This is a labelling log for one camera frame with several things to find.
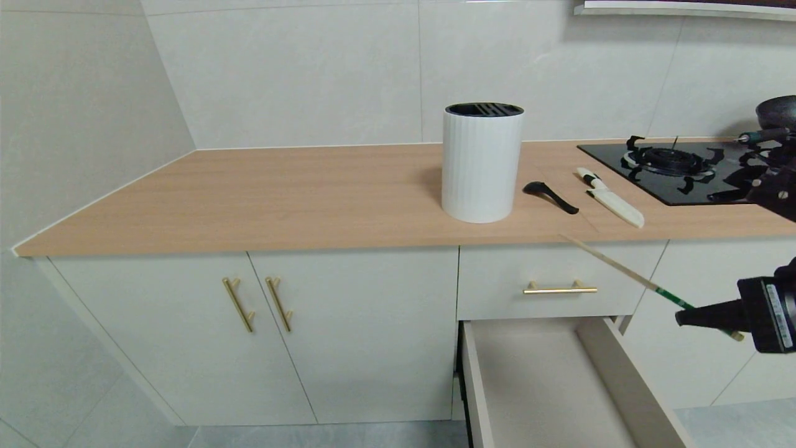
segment knife handle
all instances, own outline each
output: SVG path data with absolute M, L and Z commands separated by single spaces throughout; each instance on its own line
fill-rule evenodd
M 599 178 L 598 175 L 592 173 L 591 171 L 587 170 L 586 168 L 578 168 L 578 176 L 580 176 L 583 181 L 588 184 L 591 188 L 607 188 L 605 183 Z

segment range hood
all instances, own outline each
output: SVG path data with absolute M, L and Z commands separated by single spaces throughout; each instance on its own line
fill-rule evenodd
M 575 15 L 693 15 L 796 22 L 796 0 L 580 0 Z

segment white knife block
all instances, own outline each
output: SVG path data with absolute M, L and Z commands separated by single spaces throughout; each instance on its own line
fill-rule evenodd
M 445 109 L 442 206 L 450 216 L 482 224 L 511 214 L 524 116 L 500 103 Z

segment chopstick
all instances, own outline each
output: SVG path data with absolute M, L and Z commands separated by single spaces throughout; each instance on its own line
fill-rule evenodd
M 666 289 L 658 286 L 657 284 L 653 283 L 652 281 L 647 280 L 646 278 L 642 277 L 640 274 L 636 273 L 632 269 L 628 268 L 625 265 L 622 265 L 618 261 L 614 260 L 613 258 L 608 257 L 606 254 L 599 252 L 597 249 L 594 249 L 590 246 L 587 246 L 586 243 L 580 241 L 579 239 L 575 239 L 566 234 L 559 234 L 563 239 L 569 241 L 570 243 L 578 246 L 580 249 L 585 250 L 586 252 L 590 253 L 594 257 L 598 258 L 600 261 L 610 265 L 614 269 L 618 270 L 619 272 L 627 275 L 628 277 L 636 280 L 638 283 L 644 285 L 647 289 L 652 289 L 658 295 L 665 297 L 670 302 L 674 303 L 675 305 L 679 306 L 682 309 L 694 309 L 695 307 L 688 303 L 687 301 L 682 300 L 680 297 L 675 296 L 674 294 L 670 293 Z M 737 341 L 743 340 L 743 334 L 740 332 L 731 332 L 729 330 L 721 330 L 722 333 L 730 336 L 732 339 Z

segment robotic arm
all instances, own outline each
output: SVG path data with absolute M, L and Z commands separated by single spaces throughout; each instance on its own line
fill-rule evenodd
M 796 157 L 752 185 L 750 202 L 796 222 Z M 738 300 L 677 312 L 677 323 L 750 332 L 762 353 L 796 352 L 796 258 L 773 277 L 738 280 L 738 290 Z

